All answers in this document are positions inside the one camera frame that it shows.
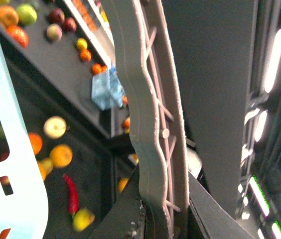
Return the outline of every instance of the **dark ceiling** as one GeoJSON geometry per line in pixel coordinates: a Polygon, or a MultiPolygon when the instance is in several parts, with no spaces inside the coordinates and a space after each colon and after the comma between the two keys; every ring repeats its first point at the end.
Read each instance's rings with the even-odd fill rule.
{"type": "Polygon", "coordinates": [[[186,135],[211,195],[235,214],[250,74],[254,1],[163,1],[186,135]]]}

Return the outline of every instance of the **red chili pepper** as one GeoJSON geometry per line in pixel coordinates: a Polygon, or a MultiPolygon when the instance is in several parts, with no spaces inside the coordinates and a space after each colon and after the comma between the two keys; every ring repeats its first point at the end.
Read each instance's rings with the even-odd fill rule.
{"type": "Polygon", "coordinates": [[[67,175],[66,173],[63,174],[62,176],[67,183],[67,186],[69,188],[69,213],[74,216],[75,213],[79,210],[79,200],[78,200],[78,195],[76,191],[75,184],[71,177],[67,175]]]}

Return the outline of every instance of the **fluorescent light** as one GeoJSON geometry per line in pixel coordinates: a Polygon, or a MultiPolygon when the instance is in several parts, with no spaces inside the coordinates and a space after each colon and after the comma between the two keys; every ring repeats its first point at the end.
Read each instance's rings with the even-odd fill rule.
{"type": "Polygon", "coordinates": [[[243,212],[241,215],[242,220],[248,220],[249,217],[250,217],[250,213],[247,213],[247,212],[243,212]]]}
{"type": "Polygon", "coordinates": [[[248,112],[245,116],[245,124],[248,122],[248,120],[255,117],[259,112],[260,112],[259,108],[256,108],[255,110],[248,112]]]}
{"type": "Polygon", "coordinates": [[[272,231],[276,239],[281,239],[281,227],[277,221],[272,224],[272,231]]]}
{"type": "Polygon", "coordinates": [[[268,115],[268,111],[263,111],[259,116],[257,128],[255,131],[255,141],[256,142],[258,142],[261,139],[262,133],[265,128],[267,115],[268,115]]]}
{"type": "Polygon", "coordinates": [[[245,205],[245,206],[248,205],[248,203],[249,203],[248,198],[247,198],[247,197],[244,197],[243,202],[244,202],[244,205],[245,205]]]}
{"type": "Polygon", "coordinates": [[[249,180],[249,184],[256,196],[256,199],[260,205],[262,212],[264,213],[265,216],[268,216],[270,212],[270,205],[267,202],[264,193],[261,190],[259,183],[257,182],[257,178],[255,177],[255,175],[251,177],[251,179],[249,180]]]}
{"type": "Polygon", "coordinates": [[[267,93],[269,93],[274,86],[280,57],[281,57],[281,29],[276,33],[274,46],[272,47],[269,66],[265,76],[265,91],[267,93]]]}
{"type": "Polygon", "coordinates": [[[262,233],[261,229],[258,229],[258,236],[259,236],[259,239],[265,239],[265,236],[262,233]]]}
{"type": "Polygon", "coordinates": [[[241,162],[249,157],[254,151],[252,149],[243,148],[241,152],[241,162]]]}
{"type": "Polygon", "coordinates": [[[239,193],[241,193],[241,192],[242,192],[242,190],[243,190],[242,185],[241,185],[241,184],[239,184],[239,186],[238,186],[238,192],[239,192],[239,193]]]}

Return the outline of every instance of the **white plastic basket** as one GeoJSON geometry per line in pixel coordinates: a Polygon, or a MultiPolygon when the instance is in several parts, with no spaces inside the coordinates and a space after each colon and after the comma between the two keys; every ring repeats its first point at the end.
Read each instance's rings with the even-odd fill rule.
{"type": "Polygon", "coordinates": [[[0,46],[0,121],[9,145],[9,158],[0,162],[0,177],[8,176],[13,194],[0,183],[0,233],[7,239],[43,237],[48,203],[44,183],[28,139],[14,88],[0,46]]]}

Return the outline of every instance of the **red apple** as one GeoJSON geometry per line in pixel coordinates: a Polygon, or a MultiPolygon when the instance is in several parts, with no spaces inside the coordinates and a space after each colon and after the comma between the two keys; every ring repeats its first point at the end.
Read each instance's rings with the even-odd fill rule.
{"type": "Polygon", "coordinates": [[[3,154],[0,155],[0,162],[5,161],[9,157],[10,153],[9,152],[4,152],[3,154]]]}
{"type": "Polygon", "coordinates": [[[65,20],[64,20],[64,23],[63,23],[63,29],[65,31],[69,31],[69,32],[75,32],[76,31],[76,22],[73,18],[71,17],[67,17],[65,20]]]}
{"type": "Polygon", "coordinates": [[[62,9],[59,7],[52,10],[48,16],[48,20],[51,23],[60,23],[62,24],[64,22],[65,15],[62,9]]]}

